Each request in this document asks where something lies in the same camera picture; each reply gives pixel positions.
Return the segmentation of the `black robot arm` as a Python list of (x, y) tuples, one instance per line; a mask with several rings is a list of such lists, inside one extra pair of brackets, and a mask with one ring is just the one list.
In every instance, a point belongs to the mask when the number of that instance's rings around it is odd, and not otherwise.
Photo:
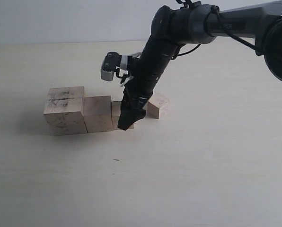
[(127, 130), (145, 117), (144, 106), (169, 62), (186, 44), (209, 44), (231, 37), (263, 56), (268, 69), (282, 81), (282, 0), (221, 11), (218, 6), (188, 2), (185, 8), (161, 7), (150, 37), (129, 69), (118, 127)]

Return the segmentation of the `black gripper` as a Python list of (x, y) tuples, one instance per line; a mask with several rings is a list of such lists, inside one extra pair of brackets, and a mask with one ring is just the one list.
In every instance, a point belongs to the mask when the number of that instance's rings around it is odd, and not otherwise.
[(121, 57), (121, 69), (128, 74), (122, 79), (124, 85), (120, 116), (117, 127), (128, 130), (146, 116), (144, 106), (153, 95), (153, 90), (167, 67), (166, 56)]

